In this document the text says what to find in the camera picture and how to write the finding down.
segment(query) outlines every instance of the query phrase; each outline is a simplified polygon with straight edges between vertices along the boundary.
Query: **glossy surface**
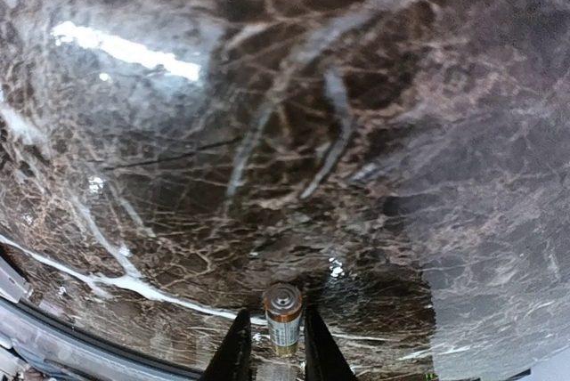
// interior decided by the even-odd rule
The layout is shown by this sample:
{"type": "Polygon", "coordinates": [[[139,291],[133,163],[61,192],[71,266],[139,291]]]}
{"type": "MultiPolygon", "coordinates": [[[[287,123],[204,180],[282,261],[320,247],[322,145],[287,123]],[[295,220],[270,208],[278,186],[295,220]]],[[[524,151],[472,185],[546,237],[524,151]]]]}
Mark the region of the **glossy surface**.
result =
{"type": "Polygon", "coordinates": [[[0,240],[34,304],[205,368],[262,292],[362,379],[570,333],[569,0],[2,0],[0,240]]]}

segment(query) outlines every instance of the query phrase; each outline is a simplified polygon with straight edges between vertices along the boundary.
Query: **aa battery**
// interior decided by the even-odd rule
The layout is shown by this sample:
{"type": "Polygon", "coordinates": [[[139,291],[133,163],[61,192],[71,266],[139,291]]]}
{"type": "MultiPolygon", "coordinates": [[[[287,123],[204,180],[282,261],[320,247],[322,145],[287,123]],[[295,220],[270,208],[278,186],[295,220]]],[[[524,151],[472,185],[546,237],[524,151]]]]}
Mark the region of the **aa battery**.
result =
{"type": "Polygon", "coordinates": [[[278,356],[295,354],[298,348],[303,312],[299,289],[277,283],[265,292],[265,316],[269,337],[278,356]]]}

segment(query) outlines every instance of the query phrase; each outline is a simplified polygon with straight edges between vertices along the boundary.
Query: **marble countertop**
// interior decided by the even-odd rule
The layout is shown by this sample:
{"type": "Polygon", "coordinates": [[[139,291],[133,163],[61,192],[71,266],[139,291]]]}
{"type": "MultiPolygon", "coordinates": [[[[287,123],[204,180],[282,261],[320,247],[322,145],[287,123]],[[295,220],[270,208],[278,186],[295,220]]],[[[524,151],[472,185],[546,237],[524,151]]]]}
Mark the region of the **marble countertop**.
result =
{"type": "Polygon", "coordinates": [[[570,0],[0,0],[0,243],[32,304],[203,369],[298,286],[361,380],[570,335],[570,0]]]}

